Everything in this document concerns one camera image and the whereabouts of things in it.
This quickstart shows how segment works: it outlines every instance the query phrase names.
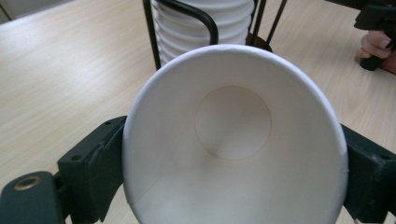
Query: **cup stack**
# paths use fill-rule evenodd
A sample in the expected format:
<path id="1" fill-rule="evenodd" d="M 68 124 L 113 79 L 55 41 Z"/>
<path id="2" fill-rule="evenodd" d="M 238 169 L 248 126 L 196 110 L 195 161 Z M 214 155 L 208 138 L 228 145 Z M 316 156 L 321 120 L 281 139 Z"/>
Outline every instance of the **cup stack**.
<path id="1" fill-rule="evenodd" d="M 179 0 L 207 13 L 219 30 L 219 44 L 245 45 L 253 0 Z M 209 45 L 207 28 L 193 17 L 151 0 L 161 64 L 177 56 Z"/>

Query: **finger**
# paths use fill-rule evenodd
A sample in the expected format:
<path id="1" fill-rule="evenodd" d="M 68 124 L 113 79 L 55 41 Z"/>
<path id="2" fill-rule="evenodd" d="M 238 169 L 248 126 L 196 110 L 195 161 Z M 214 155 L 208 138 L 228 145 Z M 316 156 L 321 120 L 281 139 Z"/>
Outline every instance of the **finger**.
<path id="1" fill-rule="evenodd" d="M 369 31 L 366 40 L 379 49 L 385 49 L 390 38 L 383 31 Z"/>
<path id="2" fill-rule="evenodd" d="M 390 49 L 384 49 L 384 48 L 378 47 L 377 45 L 380 44 L 381 40 L 378 41 L 378 40 L 373 40 L 373 39 L 375 39 L 375 38 L 370 37 L 369 35 L 365 35 L 361 39 L 361 47 L 366 52 L 368 52 L 372 55 L 375 55 L 378 58 L 387 58 L 390 55 Z"/>
<path id="3" fill-rule="evenodd" d="M 371 56 L 372 56 L 372 54 L 367 52 L 363 48 L 358 49 L 358 52 L 357 52 L 358 58 L 370 58 Z"/>

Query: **screw hole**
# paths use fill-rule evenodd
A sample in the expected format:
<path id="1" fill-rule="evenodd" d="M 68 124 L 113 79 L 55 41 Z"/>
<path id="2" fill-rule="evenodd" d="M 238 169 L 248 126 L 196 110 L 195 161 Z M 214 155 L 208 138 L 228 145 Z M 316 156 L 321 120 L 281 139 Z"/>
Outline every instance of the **screw hole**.
<path id="1" fill-rule="evenodd" d="M 36 186 L 38 183 L 41 182 L 40 176 L 28 176 L 18 182 L 14 189 L 15 190 L 26 190 Z"/>
<path id="2" fill-rule="evenodd" d="M 79 161 L 81 159 L 81 155 L 75 155 L 72 157 L 72 161 Z"/>

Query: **human hand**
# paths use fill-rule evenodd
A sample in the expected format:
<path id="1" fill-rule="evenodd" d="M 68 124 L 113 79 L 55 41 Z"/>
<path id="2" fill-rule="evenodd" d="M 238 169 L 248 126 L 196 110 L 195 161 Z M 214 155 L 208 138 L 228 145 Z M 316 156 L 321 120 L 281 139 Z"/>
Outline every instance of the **human hand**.
<path id="1" fill-rule="evenodd" d="M 382 31 L 369 31 L 361 39 L 361 48 L 357 52 L 357 57 L 364 59 L 376 56 L 385 59 L 381 67 L 393 74 L 396 74 L 396 51 L 391 52 L 386 46 L 390 38 Z"/>

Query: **table surface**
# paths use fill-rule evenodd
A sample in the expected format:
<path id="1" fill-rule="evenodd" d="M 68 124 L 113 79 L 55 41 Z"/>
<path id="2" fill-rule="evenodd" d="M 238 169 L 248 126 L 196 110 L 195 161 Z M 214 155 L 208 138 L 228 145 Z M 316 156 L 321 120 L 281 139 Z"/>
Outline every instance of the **table surface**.
<path id="1" fill-rule="evenodd" d="M 267 37 L 280 0 L 268 1 Z M 396 152 L 396 76 L 355 62 L 358 10 L 289 1 L 271 42 L 305 71 L 347 127 Z M 0 188 L 56 161 L 102 122 L 128 114 L 155 73 L 142 3 L 76 0 L 0 25 Z M 122 188 L 105 223 L 137 223 Z M 353 223 L 343 209 L 337 224 Z"/>

